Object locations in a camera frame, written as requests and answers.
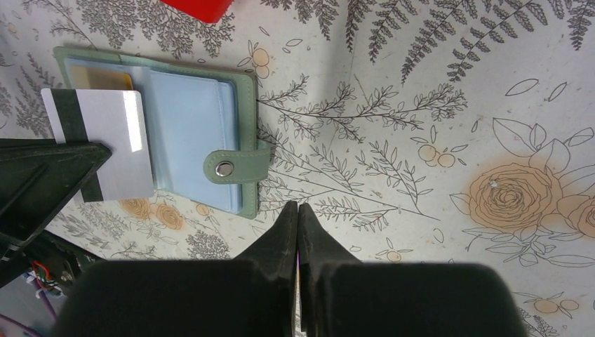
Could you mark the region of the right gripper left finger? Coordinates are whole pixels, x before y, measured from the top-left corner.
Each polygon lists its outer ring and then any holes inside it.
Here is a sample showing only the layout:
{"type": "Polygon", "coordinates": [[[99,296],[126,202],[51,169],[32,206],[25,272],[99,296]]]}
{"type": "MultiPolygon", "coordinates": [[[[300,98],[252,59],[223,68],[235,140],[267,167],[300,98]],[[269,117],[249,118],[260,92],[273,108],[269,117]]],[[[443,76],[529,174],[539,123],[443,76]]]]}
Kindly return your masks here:
{"type": "Polygon", "coordinates": [[[53,336],[293,336],[298,205],[228,260],[104,260],[76,281],[53,336]]]}

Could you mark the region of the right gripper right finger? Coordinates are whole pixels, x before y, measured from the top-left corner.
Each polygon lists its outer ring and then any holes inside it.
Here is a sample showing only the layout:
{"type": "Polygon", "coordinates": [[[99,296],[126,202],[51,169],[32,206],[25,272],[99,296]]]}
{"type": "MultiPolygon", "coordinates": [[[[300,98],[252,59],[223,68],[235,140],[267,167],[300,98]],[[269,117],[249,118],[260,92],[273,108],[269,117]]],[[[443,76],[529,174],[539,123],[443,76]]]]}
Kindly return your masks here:
{"type": "Polygon", "coordinates": [[[309,204],[297,220],[301,325],[308,336],[524,336],[512,295],[474,263],[363,262],[309,204]]]}

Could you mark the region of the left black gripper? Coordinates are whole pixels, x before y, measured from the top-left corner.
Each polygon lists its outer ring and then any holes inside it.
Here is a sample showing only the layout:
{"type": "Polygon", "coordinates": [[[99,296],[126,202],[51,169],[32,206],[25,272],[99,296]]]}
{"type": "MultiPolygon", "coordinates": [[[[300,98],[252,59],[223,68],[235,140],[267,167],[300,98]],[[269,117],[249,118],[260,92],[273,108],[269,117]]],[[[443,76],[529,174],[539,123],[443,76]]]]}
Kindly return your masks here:
{"type": "Polygon", "coordinates": [[[48,231],[37,235],[111,155],[100,143],[1,139],[1,286],[27,273],[44,290],[68,293],[100,261],[48,231]]]}

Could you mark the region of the white magnetic stripe card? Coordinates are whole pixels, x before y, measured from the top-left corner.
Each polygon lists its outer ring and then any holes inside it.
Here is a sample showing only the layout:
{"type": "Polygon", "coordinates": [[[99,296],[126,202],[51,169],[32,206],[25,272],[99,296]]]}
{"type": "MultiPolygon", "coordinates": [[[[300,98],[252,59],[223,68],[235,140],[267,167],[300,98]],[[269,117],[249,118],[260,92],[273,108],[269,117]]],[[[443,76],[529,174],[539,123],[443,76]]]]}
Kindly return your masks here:
{"type": "Polygon", "coordinates": [[[53,136],[100,143],[111,157],[75,194],[78,203],[148,198],[154,193],[142,98],[134,90],[41,90],[53,136]]]}

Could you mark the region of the orange credit card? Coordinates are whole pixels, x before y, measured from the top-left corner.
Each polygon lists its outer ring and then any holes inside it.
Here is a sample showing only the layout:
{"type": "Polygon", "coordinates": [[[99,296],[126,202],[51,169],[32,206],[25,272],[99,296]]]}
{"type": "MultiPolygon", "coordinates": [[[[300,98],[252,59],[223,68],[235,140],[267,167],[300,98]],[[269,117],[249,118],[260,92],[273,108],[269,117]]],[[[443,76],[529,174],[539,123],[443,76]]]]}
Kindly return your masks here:
{"type": "Polygon", "coordinates": [[[76,89],[133,90],[132,79],[124,72],[78,65],[67,69],[70,83],[76,89]]]}

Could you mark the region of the green card holder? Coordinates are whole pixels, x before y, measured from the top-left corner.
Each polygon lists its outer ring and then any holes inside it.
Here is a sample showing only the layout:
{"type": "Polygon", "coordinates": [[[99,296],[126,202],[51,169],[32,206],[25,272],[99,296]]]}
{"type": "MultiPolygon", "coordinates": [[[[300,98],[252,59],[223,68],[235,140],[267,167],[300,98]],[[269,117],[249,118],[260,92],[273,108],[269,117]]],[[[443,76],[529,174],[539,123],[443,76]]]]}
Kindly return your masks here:
{"type": "Polygon", "coordinates": [[[58,89],[76,89],[67,69],[72,65],[130,75],[142,98],[154,193],[256,217],[270,147],[257,138],[256,85],[250,76],[63,46],[53,53],[65,80],[58,89]]]}

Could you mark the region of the red plastic bin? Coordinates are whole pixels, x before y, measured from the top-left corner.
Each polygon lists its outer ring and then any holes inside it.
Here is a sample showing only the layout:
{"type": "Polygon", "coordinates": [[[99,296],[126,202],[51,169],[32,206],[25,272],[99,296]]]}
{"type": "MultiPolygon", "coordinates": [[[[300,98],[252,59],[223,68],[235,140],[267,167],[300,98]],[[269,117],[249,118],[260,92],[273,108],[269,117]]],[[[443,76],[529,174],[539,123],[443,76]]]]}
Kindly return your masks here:
{"type": "Polygon", "coordinates": [[[233,0],[161,0],[161,2],[204,23],[217,23],[233,0]]]}

